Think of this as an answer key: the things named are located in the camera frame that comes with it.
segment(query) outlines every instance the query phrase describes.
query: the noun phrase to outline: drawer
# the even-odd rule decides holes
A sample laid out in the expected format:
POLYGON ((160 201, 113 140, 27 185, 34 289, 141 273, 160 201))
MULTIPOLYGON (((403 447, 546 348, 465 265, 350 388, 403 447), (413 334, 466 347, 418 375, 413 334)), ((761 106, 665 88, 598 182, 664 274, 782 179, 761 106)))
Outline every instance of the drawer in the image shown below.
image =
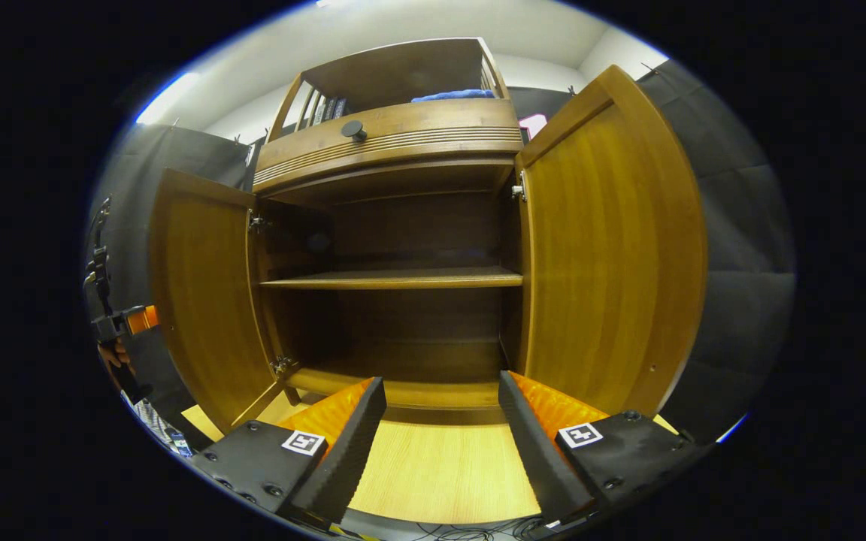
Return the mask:
POLYGON ((444 156, 509 153, 523 147, 508 99, 404 103, 351 113, 269 141, 260 150, 253 192, 269 192, 350 169, 444 156), (358 120, 365 141, 341 129, 358 120))

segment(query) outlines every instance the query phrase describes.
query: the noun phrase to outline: open cabinet door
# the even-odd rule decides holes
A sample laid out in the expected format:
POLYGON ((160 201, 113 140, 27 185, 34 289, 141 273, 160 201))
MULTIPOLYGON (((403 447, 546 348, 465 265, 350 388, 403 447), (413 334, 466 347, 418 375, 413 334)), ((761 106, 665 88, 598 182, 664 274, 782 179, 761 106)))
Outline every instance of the open cabinet door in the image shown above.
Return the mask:
POLYGON ((149 228, 159 328, 189 393, 224 434, 274 393, 271 344, 254 309, 255 205, 255 195, 165 169, 149 228))
POLYGON ((653 416, 704 306, 697 181, 666 119, 615 65, 516 157, 525 201, 516 372, 616 414, 653 416))

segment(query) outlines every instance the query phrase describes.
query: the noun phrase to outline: wooden cabinet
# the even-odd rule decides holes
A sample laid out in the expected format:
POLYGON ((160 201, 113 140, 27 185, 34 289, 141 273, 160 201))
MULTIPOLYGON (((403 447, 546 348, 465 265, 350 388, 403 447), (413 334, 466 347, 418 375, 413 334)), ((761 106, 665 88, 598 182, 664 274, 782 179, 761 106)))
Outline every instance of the wooden cabinet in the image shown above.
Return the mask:
MULTIPOLYGON (((269 141, 255 195, 165 172, 153 294, 175 365, 221 431, 284 387, 331 394, 369 376, 385 378, 392 409, 471 413, 498 411, 503 369, 611 414, 652 415, 676 384, 707 244, 670 127, 613 66, 524 147, 485 45, 450 42, 433 46, 476 62, 438 59, 454 70, 444 79, 498 97, 402 103, 430 86, 377 90, 360 113, 269 141), (365 141, 341 136, 351 119, 365 141), (276 382, 283 357, 298 366, 276 382)), ((353 77, 350 65, 424 46, 330 69, 353 77)), ((397 66, 401 85, 433 69, 397 66)), ((310 72, 298 81, 371 95, 310 72)))

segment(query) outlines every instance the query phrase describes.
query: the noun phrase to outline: round knob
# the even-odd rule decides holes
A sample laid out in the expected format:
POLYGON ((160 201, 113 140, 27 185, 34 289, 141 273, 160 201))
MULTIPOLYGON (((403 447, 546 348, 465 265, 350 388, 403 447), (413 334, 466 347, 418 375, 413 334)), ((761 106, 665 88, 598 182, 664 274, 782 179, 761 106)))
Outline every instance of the round knob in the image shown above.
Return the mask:
POLYGON ((352 137, 354 141, 367 140, 367 133, 363 130, 363 122, 350 120, 343 126, 343 137, 352 137))

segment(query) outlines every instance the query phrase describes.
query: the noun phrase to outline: blue towel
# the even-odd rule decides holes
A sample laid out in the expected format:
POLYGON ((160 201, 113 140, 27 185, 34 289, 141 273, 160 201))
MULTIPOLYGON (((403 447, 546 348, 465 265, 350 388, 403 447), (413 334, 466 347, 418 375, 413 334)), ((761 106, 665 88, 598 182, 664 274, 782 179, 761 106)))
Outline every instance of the blue towel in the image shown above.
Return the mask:
POLYGON ((460 99, 460 98, 468 98, 468 97, 494 97, 494 95, 492 95, 492 90, 481 90, 481 89, 455 90, 455 92, 440 92, 437 95, 415 97, 412 100, 410 100, 410 102, 416 103, 418 101, 432 101, 434 99, 460 99))

